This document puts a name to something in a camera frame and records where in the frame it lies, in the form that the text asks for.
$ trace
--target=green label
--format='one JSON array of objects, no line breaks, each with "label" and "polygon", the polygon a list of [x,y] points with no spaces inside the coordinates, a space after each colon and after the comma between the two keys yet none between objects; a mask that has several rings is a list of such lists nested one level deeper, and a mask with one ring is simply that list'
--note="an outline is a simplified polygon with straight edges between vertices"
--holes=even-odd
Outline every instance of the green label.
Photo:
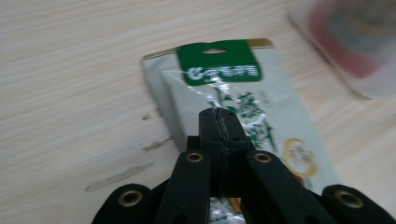
[{"label": "green label", "polygon": [[262,79],[262,70],[246,40],[189,44],[177,49],[177,57],[183,79],[191,86]]}]

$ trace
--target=wooden table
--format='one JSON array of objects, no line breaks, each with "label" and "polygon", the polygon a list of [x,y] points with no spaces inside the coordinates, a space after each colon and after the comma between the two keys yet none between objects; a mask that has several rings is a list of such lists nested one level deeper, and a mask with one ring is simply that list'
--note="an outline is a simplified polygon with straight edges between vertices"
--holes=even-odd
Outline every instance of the wooden table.
[{"label": "wooden table", "polygon": [[91,223],[119,186],[154,187],[179,151],[141,59],[273,40],[343,184],[396,217],[396,99],[352,91],[294,27],[291,1],[0,2],[0,223]]}]

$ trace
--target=plastic container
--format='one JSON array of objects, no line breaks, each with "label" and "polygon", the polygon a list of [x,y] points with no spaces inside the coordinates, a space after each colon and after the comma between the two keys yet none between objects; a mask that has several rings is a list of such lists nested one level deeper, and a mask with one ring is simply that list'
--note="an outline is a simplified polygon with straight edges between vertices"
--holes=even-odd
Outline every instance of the plastic container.
[{"label": "plastic container", "polygon": [[396,95],[395,0],[294,0],[291,16],[353,89]]}]

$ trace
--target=transparent plastic wrapper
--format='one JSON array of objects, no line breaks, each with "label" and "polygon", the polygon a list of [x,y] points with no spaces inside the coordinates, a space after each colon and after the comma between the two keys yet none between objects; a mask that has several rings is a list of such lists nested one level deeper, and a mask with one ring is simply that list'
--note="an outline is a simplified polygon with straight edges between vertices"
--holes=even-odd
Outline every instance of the transparent plastic wrapper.
[{"label": "transparent plastic wrapper", "polygon": [[396,1],[294,0],[291,16],[350,86],[396,95]]},{"label": "transparent plastic wrapper", "polygon": [[[233,111],[258,150],[277,155],[307,189],[338,183],[315,128],[268,39],[195,43],[148,55],[145,74],[177,146],[198,135],[198,114]],[[211,200],[212,223],[243,223],[235,199]]]}]

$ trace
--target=light wooden desk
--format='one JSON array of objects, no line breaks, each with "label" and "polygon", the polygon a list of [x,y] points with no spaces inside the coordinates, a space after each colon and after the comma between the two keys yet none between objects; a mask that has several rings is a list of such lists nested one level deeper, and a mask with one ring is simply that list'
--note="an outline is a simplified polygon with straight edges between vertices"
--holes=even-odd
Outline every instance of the light wooden desk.
[{"label": "light wooden desk", "polygon": [[154,187],[178,151],[146,54],[272,39],[343,183],[396,217],[396,99],[352,92],[288,19],[290,1],[0,2],[0,223],[91,223],[111,191]]}]

